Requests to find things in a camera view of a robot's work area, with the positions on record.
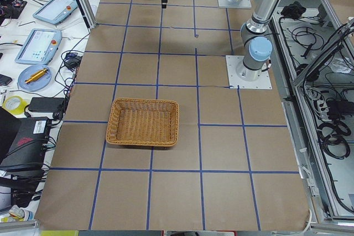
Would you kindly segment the yellow tape roll on desk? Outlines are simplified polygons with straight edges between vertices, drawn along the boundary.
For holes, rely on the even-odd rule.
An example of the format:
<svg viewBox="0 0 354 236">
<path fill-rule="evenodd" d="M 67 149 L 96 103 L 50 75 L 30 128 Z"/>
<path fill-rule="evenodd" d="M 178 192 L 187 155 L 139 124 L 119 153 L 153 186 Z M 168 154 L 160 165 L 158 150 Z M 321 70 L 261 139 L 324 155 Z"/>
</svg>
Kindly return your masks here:
<svg viewBox="0 0 354 236">
<path fill-rule="evenodd" d="M 10 114 L 16 116 L 24 113 L 28 102 L 19 96 L 12 96 L 7 98 L 3 103 L 3 108 Z"/>
</svg>

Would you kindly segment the upper teach pendant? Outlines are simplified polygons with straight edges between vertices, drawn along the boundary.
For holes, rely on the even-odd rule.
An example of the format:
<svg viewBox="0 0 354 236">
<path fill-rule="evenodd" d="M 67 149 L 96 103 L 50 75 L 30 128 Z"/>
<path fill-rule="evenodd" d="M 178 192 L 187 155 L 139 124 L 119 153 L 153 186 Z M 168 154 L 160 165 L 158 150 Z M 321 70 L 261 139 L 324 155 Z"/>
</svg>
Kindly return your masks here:
<svg viewBox="0 0 354 236">
<path fill-rule="evenodd" d="M 58 25 L 77 7 L 76 0 L 50 0 L 33 14 L 33 18 Z"/>
</svg>

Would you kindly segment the teach pendant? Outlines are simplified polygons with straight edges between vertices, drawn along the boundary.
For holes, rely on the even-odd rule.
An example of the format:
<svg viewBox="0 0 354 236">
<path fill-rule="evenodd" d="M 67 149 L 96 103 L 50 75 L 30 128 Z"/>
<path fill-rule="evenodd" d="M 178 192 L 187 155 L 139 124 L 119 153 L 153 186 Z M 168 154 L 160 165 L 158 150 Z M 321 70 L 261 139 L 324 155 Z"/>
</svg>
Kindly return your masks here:
<svg viewBox="0 0 354 236">
<path fill-rule="evenodd" d="M 62 40 L 62 32 L 53 29 L 33 29 L 15 58 L 18 64 L 47 65 Z"/>
<path fill-rule="evenodd" d="M 76 0 L 50 0 L 33 14 L 33 18 L 58 25 L 77 7 Z"/>
</svg>

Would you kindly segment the black cloth bundle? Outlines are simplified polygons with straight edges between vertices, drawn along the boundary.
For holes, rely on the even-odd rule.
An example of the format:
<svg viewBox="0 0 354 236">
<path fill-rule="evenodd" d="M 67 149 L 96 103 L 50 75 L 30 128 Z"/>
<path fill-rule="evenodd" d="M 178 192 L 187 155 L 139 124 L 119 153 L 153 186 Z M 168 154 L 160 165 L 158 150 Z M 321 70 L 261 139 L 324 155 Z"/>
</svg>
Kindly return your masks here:
<svg viewBox="0 0 354 236">
<path fill-rule="evenodd" d="M 281 15 L 284 18 L 298 19 L 306 12 L 306 8 L 303 7 L 298 1 L 294 1 L 292 4 L 285 6 L 281 11 Z"/>
</svg>

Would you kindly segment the lower teach pendant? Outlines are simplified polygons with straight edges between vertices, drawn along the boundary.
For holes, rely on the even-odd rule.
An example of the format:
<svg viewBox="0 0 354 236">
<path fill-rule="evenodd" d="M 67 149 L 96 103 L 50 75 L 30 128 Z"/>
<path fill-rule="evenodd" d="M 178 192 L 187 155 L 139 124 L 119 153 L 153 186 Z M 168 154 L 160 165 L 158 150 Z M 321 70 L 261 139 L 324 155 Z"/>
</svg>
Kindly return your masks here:
<svg viewBox="0 0 354 236">
<path fill-rule="evenodd" d="M 62 32 L 53 29 L 33 29 L 15 58 L 18 64 L 47 65 L 62 40 Z"/>
</svg>

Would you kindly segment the wicker basket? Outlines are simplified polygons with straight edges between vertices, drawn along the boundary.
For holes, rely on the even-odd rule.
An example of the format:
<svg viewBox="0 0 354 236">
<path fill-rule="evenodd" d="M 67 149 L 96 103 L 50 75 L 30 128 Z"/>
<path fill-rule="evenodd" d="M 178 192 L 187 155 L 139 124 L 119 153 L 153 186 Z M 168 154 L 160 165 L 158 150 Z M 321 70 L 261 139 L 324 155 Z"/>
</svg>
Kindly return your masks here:
<svg viewBox="0 0 354 236">
<path fill-rule="evenodd" d="M 117 98 L 111 105 L 106 142 L 171 147 L 178 141 L 179 105 L 160 99 Z"/>
</svg>

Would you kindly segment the brass cylinder tool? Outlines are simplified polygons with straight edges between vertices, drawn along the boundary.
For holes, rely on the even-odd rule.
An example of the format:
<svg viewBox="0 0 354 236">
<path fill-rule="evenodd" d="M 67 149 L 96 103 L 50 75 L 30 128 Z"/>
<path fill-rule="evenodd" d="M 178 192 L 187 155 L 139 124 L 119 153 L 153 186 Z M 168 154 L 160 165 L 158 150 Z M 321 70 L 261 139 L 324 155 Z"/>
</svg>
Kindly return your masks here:
<svg viewBox="0 0 354 236">
<path fill-rule="evenodd" d="M 39 80 L 41 77 L 43 77 L 46 73 L 48 72 L 47 68 L 43 68 L 34 74 L 32 74 L 27 80 L 25 80 L 26 84 L 29 84 L 31 82 Z"/>
</svg>

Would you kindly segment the blue plate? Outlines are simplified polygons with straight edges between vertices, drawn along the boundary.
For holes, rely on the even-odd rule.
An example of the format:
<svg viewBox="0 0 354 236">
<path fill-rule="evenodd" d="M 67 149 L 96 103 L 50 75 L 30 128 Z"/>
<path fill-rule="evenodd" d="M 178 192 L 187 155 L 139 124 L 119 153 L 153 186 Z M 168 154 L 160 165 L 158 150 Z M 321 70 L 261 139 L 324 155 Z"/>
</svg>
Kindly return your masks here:
<svg viewBox="0 0 354 236">
<path fill-rule="evenodd" d="M 18 77 L 18 87 L 36 92 L 46 87 L 52 79 L 52 71 L 47 65 L 32 65 L 23 70 Z"/>
</svg>

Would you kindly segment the black power adapter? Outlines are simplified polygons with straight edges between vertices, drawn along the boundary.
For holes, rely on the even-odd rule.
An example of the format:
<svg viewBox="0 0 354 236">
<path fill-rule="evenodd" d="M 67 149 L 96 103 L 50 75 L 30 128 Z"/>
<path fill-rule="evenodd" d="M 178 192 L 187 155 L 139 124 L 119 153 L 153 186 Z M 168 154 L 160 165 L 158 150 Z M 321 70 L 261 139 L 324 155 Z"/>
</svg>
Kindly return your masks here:
<svg viewBox="0 0 354 236">
<path fill-rule="evenodd" d="M 64 98 L 56 97 L 33 97 L 28 106 L 31 112 L 49 113 L 55 112 L 63 106 Z"/>
</svg>

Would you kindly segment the black phone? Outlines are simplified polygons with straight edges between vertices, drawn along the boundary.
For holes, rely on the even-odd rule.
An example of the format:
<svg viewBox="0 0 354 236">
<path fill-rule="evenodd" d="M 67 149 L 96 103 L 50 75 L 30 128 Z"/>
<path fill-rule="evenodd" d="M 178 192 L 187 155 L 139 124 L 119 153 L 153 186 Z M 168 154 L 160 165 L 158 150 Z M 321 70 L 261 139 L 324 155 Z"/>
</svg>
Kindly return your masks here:
<svg viewBox="0 0 354 236">
<path fill-rule="evenodd" d="M 12 82 L 12 78 L 3 74 L 0 74 L 0 85 L 7 86 Z"/>
</svg>

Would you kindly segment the black computer box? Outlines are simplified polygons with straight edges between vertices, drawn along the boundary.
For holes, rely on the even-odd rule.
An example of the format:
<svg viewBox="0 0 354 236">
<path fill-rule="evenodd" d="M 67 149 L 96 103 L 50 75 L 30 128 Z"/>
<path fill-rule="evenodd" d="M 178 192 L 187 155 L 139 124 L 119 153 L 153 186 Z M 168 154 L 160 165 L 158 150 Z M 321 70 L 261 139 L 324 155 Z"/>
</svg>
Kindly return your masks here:
<svg viewBox="0 0 354 236">
<path fill-rule="evenodd" d="M 49 140 L 48 117 L 17 118 L 1 108 L 1 170 L 34 171 L 42 168 Z"/>
</svg>

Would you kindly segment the black power brick right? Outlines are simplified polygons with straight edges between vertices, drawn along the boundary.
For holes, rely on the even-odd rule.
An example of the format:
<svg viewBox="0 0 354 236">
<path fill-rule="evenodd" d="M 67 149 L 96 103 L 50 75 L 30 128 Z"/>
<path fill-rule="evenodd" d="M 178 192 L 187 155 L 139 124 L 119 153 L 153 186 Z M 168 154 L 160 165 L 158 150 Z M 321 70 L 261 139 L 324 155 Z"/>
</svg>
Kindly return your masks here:
<svg viewBox="0 0 354 236">
<path fill-rule="evenodd" d="M 327 101 L 330 115 L 352 115 L 353 114 L 353 102 L 348 100 L 340 101 Z"/>
</svg>

